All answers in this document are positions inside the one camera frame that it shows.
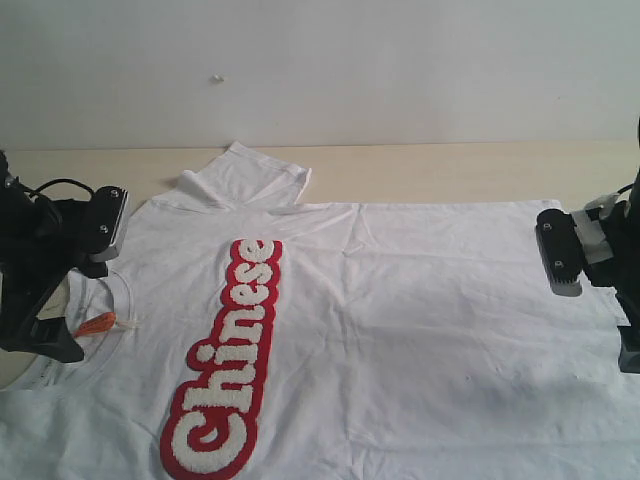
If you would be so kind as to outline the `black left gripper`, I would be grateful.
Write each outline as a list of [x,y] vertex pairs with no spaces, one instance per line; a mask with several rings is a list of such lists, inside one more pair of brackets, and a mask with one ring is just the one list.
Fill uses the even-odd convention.
[[84,359],[64,317],[40,320],[38,314],[71,270],[89,279],[108,276],[109,256],[80,246],[84,212],[95,192],[83,201],[52,200],[36,190],[1,191],[3,350],[61,363]]

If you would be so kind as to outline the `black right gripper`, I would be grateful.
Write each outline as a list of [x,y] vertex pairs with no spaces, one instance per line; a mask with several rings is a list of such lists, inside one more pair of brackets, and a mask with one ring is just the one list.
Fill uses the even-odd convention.
[[622,373],[639,372],[639,223],[630,201],[605,194],[574,212],[583,269],[594,287],[611,287],[628,325],[618,326]]

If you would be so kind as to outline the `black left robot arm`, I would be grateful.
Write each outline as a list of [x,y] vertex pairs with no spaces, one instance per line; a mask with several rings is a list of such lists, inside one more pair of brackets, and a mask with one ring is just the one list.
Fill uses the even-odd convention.
[[46,195],[62,182],[31,188],[11,174],[8,161],[1,162],[1,347],[75,363],[84,351],[65,318],[38,315],[71,270],[90,279],[107,275],[108,261],[121,249],[128,193],[68,179],[88,199]]

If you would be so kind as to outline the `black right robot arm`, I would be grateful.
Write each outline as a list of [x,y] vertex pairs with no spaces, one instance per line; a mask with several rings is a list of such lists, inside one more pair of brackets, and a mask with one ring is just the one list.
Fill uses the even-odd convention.
[[589,219],[602,230],[596,247],[585,247],[584,271],[595,287],[611,287],[627,320],[618,328],[618,367],[623,373],[639,372],[639,179],[619,188],[625,200],[616,199],[610,211],[603,205],[586,210]]

